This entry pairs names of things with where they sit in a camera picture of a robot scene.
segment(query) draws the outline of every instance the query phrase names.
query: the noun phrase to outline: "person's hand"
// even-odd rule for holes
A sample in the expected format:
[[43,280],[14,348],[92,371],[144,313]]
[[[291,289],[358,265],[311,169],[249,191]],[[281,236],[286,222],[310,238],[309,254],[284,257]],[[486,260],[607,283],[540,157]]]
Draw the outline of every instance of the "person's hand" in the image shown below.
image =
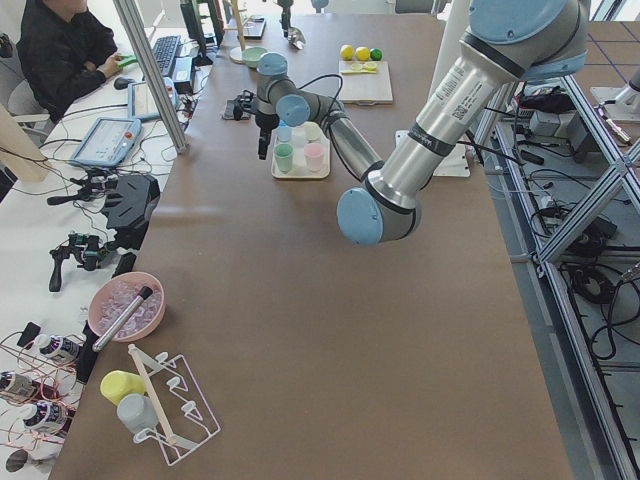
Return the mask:
[[114,76],[116,73],[120,72],[122,69],[118,66],[118,60],[122,58],[122,55],[119,53],[114,53],[111,55],[105,62],[98,67],[106,78]]

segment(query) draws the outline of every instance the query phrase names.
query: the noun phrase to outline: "yellow cup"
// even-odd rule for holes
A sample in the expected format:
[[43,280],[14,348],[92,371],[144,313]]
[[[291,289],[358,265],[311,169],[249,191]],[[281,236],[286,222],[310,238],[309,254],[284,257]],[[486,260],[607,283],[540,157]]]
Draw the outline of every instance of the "yellow cup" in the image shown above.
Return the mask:
[[116,406],[130,393],[143,395],[145,391],[140,375],[122,370],[107,373],[100,382],[100,393]]

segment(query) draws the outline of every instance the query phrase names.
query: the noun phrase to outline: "pink bowl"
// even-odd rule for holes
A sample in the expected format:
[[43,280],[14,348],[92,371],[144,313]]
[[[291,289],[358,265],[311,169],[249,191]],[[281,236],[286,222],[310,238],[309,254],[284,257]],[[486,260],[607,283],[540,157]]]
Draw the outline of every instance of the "pink bowl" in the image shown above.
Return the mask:
[[122,282],[131,285],[132,289],[135,285],[144,284],[153,290],[153,295],[160,294],[160,307],[150,323],[146,324],[140,330],[137,330],[131,335],[121,337],[114,336],[112,339],[114,342],[131,342],[133,340],[146,337],[156,329],[162,321],[167,303],[164,298],[164,289],[162,288],[162,284],[153,275],[145,272],[129,272],[118,275],[105,283],[102,288],[96,292],[93,300],[91,300],[91,305],[89,305],[89,327],[96,335],[102,336],[106,331],[106,328],[100,327],[100,320],[102,319],[102,305],[112,298],[116,286]]

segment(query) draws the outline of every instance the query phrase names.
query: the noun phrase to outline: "ice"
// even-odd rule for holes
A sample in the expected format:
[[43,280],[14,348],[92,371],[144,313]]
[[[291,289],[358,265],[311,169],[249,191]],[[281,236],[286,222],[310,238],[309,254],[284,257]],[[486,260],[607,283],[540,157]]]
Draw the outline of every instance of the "ice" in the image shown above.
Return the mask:
[[[102,304],[100,313],[102,317],[98,321],[98,327],[104,332],[120,316],[120,313],[131,303],[143,287],[142,283],[118,282],[113,289],[113,293]],[[146,327],[158,313],[160,309],[160,295],[157,289],[153,289],[153,294],[133,313],[131,318],[116,333],[116,338],[125,338],[133,335]]]

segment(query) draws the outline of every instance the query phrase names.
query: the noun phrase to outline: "brown table surface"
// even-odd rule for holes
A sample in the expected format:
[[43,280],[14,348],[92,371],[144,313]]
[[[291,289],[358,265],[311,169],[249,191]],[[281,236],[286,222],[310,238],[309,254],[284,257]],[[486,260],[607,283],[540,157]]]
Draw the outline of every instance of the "brown table surface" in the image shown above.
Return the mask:
[[[440,27],[411,15],[293,24],[305,50],[275,20],[263,45],[298,84],[335,73],[344,43],[385,52],[394,104],[348,111],[386,158],[425,101]],[[277,181],[253,122],[220,119],[256,78],[219,59],[136,265],[168,298],[137,345],[188,358],[222,432],[171,468],[154,442],[133,445],[98,393],[106,372],[135,371],[111,343],[51,478],[573,478],[482,171],[435,178],[410,238],[354,246],[335,208],[355,182],[335,156],[324,181]]]

